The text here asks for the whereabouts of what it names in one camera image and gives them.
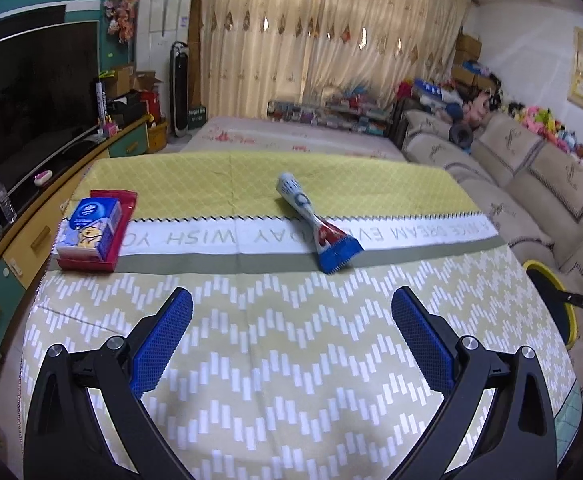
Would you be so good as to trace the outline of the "yellow rimmed black trash bin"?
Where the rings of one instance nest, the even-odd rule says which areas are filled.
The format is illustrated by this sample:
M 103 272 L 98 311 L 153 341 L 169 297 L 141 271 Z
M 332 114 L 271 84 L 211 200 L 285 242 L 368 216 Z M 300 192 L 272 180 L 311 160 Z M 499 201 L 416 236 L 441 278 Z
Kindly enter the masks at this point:
M 566 291 L 564 283 L 541 261 L 528 260 L 523 268 L 549 310 L 566 349 L 570 350 L 577 340 L 578 323 L 575 309 L 561 300 L 561 292 Z

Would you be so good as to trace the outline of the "blue tissue pack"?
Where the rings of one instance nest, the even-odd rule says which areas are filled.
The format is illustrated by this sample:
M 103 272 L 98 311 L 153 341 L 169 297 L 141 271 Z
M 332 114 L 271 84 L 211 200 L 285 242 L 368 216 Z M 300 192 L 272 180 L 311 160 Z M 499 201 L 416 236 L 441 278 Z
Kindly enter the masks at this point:
M 61 259 L 104 261 L 116 235 L 122 209 L 113 197 L 87 197 L 60 223 L 56 252 Z

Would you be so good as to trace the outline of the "artificial flower bunch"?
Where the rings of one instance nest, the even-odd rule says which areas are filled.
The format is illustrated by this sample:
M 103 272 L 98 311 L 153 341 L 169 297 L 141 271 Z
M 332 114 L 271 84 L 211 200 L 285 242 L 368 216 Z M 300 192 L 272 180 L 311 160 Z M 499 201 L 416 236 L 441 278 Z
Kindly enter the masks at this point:
M 107 34 L 116 37 L 119 44 L 128 44 L 135 34 L 136 6 L 138 0 L 105 0 Z

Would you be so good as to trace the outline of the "white standing air conditioner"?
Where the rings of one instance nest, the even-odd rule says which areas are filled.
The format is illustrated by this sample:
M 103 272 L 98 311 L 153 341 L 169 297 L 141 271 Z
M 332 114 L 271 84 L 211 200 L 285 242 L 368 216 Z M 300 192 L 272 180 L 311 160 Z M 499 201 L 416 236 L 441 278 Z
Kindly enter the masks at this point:
M 138 0 L 135 64 L 140 72 L 154 72 L 160 108 L 170 118 L 170 55 L 177 41 L 188 43 L 192 0 Z

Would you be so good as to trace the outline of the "pile of plush toys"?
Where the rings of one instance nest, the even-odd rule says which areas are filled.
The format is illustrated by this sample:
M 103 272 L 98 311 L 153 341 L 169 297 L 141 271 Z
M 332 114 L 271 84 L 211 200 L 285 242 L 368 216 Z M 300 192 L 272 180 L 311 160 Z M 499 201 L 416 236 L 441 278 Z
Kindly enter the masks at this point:
M 583 162 L 583 144 L 579 141 L 577 134 L 556 119 L 549 108 L 509 102 L 503 110 L 532 133 Z

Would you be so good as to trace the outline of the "floral pink floor mat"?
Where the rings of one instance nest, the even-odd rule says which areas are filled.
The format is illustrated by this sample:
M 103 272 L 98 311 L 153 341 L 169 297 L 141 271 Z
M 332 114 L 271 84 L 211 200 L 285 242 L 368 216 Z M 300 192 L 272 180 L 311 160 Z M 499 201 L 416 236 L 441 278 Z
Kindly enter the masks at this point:
M 395 144 L 378 136 L 236 117 L 212 118 L 192 136 L 183 151 L 315 153 L 405 162 Z

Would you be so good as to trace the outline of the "beige sofa with deer covers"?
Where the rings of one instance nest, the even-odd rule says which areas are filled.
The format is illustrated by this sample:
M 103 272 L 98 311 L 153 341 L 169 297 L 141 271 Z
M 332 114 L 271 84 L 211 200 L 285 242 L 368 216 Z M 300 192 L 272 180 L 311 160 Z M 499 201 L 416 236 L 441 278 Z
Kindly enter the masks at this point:
M 575 158 L 504 114 L 479 128 L 468 151 L 436 116 L 408 110 L 402 122 L 407 160 L 451 174 L 519 262 L 543 263 L 583 295 L 583 166 Z

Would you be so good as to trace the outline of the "blue white toothpaste tube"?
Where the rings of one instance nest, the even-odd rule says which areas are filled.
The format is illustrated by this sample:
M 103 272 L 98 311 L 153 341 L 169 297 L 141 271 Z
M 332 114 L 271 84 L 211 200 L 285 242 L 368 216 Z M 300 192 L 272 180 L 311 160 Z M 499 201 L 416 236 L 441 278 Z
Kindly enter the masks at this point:
M 276 190 L 311 226 L 317 260 L 322 272 L 333 274 L 364 252 L 356 238 L 316 214 L 309 196 L 292 174 L 289 172 L 281 174 L 277 180 Z

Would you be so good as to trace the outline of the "clear water bottle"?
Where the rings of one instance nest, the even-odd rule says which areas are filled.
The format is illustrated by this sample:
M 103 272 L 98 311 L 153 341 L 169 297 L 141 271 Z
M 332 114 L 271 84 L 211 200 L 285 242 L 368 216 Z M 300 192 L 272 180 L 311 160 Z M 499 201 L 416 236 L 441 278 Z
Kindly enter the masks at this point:
M 0 209 L 3 211 L 8 224 L 13 224 L 17 219 L 17 213 L 12 206 L 6 186 L 0 180 Z

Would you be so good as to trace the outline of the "large black television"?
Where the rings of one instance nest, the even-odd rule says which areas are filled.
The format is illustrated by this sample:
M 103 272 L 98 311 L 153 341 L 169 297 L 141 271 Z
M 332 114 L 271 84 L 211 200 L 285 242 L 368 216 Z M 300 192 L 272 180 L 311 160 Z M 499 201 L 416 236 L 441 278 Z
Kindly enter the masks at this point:
M 63 6 L 0 20 L 0 182 L 14 188 L 97 124 L 99 24 Z

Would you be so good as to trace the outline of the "low shelf with books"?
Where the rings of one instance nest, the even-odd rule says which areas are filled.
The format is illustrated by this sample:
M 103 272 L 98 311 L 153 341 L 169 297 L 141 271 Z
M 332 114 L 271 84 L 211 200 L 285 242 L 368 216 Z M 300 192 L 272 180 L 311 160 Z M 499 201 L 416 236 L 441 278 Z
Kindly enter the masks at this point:
M 385 136 L 392 124 L 392 113 L 363 87 L 337 91 L 319 104 L 270 100 L 266 116 L 275 122 L 294 122 L 313 127 Z

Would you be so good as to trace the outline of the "green yellow TV cabinet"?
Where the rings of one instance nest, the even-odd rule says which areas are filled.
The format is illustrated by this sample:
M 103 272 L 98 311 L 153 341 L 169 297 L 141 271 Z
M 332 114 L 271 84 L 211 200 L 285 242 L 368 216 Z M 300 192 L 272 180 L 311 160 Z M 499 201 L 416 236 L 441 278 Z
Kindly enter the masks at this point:
M 40 196 L 6 229 L 0 239 L 0 359 L 11 320 L 47 261 L 74 190 L 99 159 L 146 153 L 151 118 L 146 115 L 99 143 L 46 185 Z

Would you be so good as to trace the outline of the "beige patterned curtain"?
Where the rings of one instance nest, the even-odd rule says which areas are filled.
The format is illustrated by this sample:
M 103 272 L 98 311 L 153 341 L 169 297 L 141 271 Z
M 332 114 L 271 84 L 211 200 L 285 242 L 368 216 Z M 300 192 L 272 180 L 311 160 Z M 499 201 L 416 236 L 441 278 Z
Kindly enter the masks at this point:
M 259 118 L 268 102 L 319 102 L 447 67 L 470 0 L 200 0 L 201 99 L 210 116 Z

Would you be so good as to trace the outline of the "black tower fan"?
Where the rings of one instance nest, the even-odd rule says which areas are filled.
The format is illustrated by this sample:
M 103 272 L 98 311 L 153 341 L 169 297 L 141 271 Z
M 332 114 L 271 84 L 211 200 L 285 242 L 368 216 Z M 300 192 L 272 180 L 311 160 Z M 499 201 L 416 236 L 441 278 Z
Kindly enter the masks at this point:
M 174 136 L 188 131 L 188 45 L 175 41 L 170 50 L 170 113 Z

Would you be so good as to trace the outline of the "yellow green patterned tablecloth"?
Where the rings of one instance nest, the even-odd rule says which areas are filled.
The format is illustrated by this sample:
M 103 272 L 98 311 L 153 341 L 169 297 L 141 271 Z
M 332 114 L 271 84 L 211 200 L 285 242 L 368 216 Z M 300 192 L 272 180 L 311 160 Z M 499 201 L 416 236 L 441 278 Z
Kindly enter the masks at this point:
M 333 274 L 311 226 L 276 190 L 289 172 L 316 214 L 364 252 Z M 105 158 L 72 195 L 137 194 L 110 274 L 51 263 L 24 330 L 20 408 L 44 353 L 126 335 L 173 289 L 194 316 L 157 388 L 142 398 L 203 479 L 382 479 L 441 403 L 390 312 L 409 286 L 459 335 L 537 352 L 557 452 L 581 418 L 563 338 L 513 251 L 445 171 L 300 153 L 192 152 Z

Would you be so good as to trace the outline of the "red tissue tray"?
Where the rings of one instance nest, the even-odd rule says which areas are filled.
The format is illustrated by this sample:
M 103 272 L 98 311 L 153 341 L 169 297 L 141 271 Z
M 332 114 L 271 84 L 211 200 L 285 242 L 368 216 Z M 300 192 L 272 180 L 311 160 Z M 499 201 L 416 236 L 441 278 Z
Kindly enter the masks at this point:
M 120 256 L 137 194 L 94 190 L 60 222 L 54 254 L 61 270 L 112 273 Z

